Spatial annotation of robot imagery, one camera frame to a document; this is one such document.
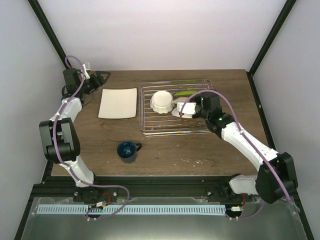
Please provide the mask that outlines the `green plate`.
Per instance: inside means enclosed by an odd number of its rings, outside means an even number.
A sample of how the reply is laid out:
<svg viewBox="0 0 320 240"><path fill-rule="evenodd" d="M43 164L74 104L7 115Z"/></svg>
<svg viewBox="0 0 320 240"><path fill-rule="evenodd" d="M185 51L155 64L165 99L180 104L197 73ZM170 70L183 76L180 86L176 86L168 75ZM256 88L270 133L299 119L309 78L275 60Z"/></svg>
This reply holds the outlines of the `green plate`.
<svg viewBox="0 0 320 240"><path fill-rule="evenodd" d="M180 97L190 97L191 95L195 94L195 90L185 90L185 91L180 91L174 94L175 97L180 98Z"/></svg>

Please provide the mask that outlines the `square bird pattern plate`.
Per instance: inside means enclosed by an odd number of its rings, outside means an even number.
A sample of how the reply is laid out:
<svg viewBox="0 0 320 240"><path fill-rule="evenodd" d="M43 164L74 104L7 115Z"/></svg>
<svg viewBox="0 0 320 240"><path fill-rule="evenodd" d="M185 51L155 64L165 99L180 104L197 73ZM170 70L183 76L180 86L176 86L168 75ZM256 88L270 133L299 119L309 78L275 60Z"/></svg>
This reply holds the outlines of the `square bird pattern plate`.
<svg viewBox="0 0 320 240"><path fill-rule="evenodd" d="M135 118L137 115L137 92L137 88L103 89L98 118Z"/></svg>

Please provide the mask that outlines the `white scalloped bowl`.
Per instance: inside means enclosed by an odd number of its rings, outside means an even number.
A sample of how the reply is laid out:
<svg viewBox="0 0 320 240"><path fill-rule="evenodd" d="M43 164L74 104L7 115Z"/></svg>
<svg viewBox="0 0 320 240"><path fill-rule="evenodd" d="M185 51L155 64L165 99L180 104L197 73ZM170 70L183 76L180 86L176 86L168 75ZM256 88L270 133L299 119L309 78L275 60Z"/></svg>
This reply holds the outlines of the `white scalloped bowl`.
<svg viewBox="0 0 320 240"><path fill-rule="evenodd" d="M157 91L151 97L150 107L158 114L167 114L174 108L173 96L165 90Z"/></svg>

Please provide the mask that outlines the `wire dish rack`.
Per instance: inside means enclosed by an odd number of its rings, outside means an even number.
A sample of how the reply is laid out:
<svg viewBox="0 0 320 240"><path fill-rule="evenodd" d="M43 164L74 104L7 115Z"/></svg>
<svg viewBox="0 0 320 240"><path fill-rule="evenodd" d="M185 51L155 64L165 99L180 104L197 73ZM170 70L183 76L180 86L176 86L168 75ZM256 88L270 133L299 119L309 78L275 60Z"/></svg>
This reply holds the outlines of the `wire dish rack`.
<svg viewBox="0 0 320 240"><path fill-rule="evenodd" d="M146 137L169 135L209 134L205 121L201 118L180 118L168 113L157 113L150 107L151 99L157 91L169 92L173 99L183 91L212 89L208 79L169 80L143 82L139 86L139 124Z"/></svg>

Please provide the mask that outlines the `dark blue mug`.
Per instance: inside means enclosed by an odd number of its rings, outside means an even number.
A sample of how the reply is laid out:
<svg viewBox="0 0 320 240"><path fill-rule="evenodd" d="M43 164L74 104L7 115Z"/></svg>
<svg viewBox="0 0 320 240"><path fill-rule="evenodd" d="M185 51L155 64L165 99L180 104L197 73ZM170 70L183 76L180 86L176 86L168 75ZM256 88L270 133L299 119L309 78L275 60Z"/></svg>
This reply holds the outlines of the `dark blue mug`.
<svg viewBox="0 0 320 240"><path fill-rule="evenodd" d="M137 152L142 148L141 143L133 143L131 141L125 141L118 145L117 155L120 159L126 163L131 164L137 159Z"/></svg>

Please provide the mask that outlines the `round bird pattern plate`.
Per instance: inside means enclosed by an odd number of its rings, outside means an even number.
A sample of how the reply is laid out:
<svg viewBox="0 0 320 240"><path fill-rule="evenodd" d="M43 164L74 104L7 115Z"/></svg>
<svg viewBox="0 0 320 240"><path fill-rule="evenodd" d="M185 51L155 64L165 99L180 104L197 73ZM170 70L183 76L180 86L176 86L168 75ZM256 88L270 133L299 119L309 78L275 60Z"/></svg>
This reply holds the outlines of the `round bird pattern plate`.
<svg viewBox="0 0 320 240"><path fill-rule="evenodd" d="M179 97L172 101L173 104L184 103L188 98L187 97Z"/></svg>

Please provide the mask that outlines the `floral orange rimmed plate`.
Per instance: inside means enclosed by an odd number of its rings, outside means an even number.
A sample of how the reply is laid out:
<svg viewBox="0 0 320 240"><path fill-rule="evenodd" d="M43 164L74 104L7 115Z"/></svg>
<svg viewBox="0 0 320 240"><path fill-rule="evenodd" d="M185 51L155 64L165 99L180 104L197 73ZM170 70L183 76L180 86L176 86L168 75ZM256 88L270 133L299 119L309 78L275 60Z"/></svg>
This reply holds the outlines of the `floral orange rimmed plate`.
<svg viewBox="0 0 320 240"><path fill-rule="evenodd" d="M193 118L192 114L182 114L182 116L180 116L180 112L176 108L174 108L171 111L171 114L175 117L178 117L178 118L184 118L184 119L192 119Z"/></svg>

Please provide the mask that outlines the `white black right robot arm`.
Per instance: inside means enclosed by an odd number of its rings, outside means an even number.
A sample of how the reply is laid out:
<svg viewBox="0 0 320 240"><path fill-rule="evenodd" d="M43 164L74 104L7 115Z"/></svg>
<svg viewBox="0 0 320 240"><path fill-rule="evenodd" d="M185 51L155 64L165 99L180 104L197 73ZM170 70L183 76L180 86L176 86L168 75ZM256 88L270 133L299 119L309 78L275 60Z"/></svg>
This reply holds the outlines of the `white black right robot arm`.
<svg viewBox="0 0 320 240"><path fill-rule="evenodd" d="M229 202L240 194L258 195L268 204L281 198L290 201L290 193L298 188L293 157L287 152L279 153L260 142L238 121L233 107L224 112L220 100L227 98L215 90L201 90L188 101L194 105L194 118L205 120L207 128L220 139L231 144L254 166L255 175L237 175L222 188L223 198Z"/></svg>

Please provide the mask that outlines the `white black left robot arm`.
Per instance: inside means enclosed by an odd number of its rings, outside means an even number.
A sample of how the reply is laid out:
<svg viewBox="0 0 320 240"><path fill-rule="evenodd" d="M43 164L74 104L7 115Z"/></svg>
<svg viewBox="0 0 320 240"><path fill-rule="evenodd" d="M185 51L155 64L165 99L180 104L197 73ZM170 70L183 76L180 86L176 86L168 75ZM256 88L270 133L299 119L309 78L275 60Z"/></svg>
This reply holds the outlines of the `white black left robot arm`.
<svg viewBox="0 0 320 240"><path fill-rule="evenodd" d="M62 72L65 86L62 89L61 105L50 120L39 124L39 132L45 158L63 167L75 181L78 188L86 188L84 195L89 201L97 202L102 189L95 185L95 174L88 169L80 156L81 145L74 127L78 113L85 105L86 95L93 94L109 79L109 71L68 68Z"/></svg>

